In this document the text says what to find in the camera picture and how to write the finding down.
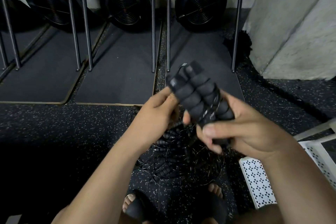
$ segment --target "vertical metal rod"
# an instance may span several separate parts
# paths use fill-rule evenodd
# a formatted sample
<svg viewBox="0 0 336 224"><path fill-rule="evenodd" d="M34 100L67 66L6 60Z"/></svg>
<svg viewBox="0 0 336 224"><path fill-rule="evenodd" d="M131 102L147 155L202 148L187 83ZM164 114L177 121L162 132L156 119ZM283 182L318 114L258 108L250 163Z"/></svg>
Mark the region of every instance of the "vertical metal rod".
<svg viewBox="0 0 336 224"><path fill-rule="evenodd" d="M167 72L170 71L170 10L171 0L167 0Z"/></svg>
<svg viewBox="0 0 336 224"><path fill-rule="evenodd" d="M155 72L155 0L152 0L152 73Z"/></svg>
<svg viewBox="0 0 336 224"><path fill-rule="evenodd" d="M16 42L15 35L13 33L11 19L9 17L9 12L8 12L7 1L6 0L2 0L2 5L3 5L3 10L5 12L5 17L6 17L6 22L7 22L7 28L8 28L9 34L10 34L10 38L12 40L14 57L15 57L15 63L16 63L16 69L18 70L21 67L20 57L19 57L19 49L18 49L18 44Z"/></svg>
<svg viewBox="0 0 336 224"><path fill-rule="evenodd" d="M89 72L91 72L92 71L92 51L91 51L91 38L90 38L89 24L87 22L87 4L86 4L86 0L82 0L82 1L83 1L85 34L86 34L86 41L87 41L87 51L88 51L88 56L89 56Z"/></svg>
<svg viewBox="0 0 336 224"><path fill-rule="evenodd" d="M233 42L233 55L232 55L232 62L231 62L231 70L233 73L236 72L236 57L237 57L237 44L238 44L238 25L240 14L242 12L242 3L243 0L238 0L237 4L237 15L236 15L236 29L234 31L234 42Z"/></svg>
<svg viewBox="0 0 336 224"><path fill-rule="evenodd" d="M81 69L81 58L79 56L78 37L77 37L77 32L76 32L75 16L74 16L74 9L73 9L73 6L72 6L72 0L68 0L68 2L69 2L69 10L70 10L70 18L71 18L71 27L72 27L73 41L75 43L76 61L77 61L77 72L78 72Z"/></svg>
<svg viewBox="0 0 336 224"><path fill-rule="evenodd" d="M3 45L3 39L2 39L1 32L0 32L0 53L1 53L1 58L3 62L3 70L5 70L8 67L8 61L7 61L5 47Z"/></svg>

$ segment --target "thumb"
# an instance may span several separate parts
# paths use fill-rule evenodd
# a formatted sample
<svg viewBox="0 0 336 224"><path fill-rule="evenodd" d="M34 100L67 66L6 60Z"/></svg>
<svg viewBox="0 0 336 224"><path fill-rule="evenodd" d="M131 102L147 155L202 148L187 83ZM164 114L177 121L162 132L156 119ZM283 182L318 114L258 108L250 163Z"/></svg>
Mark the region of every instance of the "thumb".
<svg viewBox="0 0 336 224"><path fill-rule="evenodd" d="M171 114L171 112L175 109L178 103L179 101L177 100L175 95L171 93L167 97L166 101L160 106L160 108L164 109L166 112Z"/></svg>
<svg viewBox="0 0 336 224"><path fill-rule="evenodd" d="M203 134L209 138L243 137L253 131L250 123L232 121L217 121L204 126Z"/></svg>

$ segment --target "speckled rubber flooring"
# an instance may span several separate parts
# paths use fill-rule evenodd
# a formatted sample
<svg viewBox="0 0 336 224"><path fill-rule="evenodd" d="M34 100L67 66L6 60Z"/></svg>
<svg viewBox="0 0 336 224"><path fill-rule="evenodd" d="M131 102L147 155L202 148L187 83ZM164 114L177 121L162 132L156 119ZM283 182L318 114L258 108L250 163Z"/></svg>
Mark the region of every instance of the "speckled rubber flooring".
<svg viewBox="0 0 336 224"><path fill-rule="evenodd" d="M228 10L225 34L232 35L234 11ZM164 86L166 28L158 58L155 90ZM303 109L262 87L239 67L237 76L245 101L291 134L321 123ZM0 104L1 202L0 224L8 215L23 214L25 223L50 223L71 202L113 144L127 128L131 107ZM336 117L336 81L272 80L276 86ZM239 155L229 154L218 178L229 202L229 214L253 207L239 168ZM149 183L146 173L135 170L129 184L146 193L159 210L160 223L193 223L193 202L200 188L166 188Z"/></svg>

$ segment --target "white perforated crate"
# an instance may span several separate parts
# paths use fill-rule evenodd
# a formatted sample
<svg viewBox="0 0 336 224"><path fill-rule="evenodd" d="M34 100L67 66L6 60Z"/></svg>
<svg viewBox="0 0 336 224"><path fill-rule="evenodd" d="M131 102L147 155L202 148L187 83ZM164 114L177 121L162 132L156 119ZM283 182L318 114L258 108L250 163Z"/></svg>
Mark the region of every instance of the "white perforated crate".
<svg viewBox="0 0 336 224"><path fill-rule="evenodd" d="M336 164L330 158L327 151L319 142L299 142L306 153L314 160L329 183L336 190ZM276 203L270 181L261 162L254 158L241 158L239 160L241 170L249 188L256 209Z"/></svg>

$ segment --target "fingernail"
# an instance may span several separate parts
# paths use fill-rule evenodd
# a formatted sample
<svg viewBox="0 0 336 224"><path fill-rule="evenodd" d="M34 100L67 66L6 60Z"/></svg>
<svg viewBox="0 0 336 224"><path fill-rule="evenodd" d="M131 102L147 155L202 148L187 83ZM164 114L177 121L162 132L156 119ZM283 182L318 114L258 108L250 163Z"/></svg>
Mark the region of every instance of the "fingernail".
<svg viewBox="0 0 336 224"><path fill-rule="evenodd" d="M211 137L211 138L216 137L215 126L213 124L208 124L208 125L204 126L203 134L205 136L208 136L208 137Z"/></svg>

